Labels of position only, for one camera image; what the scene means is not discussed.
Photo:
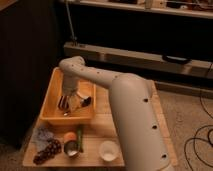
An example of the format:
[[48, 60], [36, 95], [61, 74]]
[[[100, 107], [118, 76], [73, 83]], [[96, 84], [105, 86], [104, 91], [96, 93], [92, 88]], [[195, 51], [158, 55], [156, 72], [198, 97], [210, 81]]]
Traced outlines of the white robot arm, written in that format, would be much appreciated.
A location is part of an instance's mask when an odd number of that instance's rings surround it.
[[62, 92], [73, 95], [79, 78], [108, 90], [126, 171], [175, 171], [155, 115], [148, 81], [136, 74], [88, 67], [81, 56], [63, 59]]

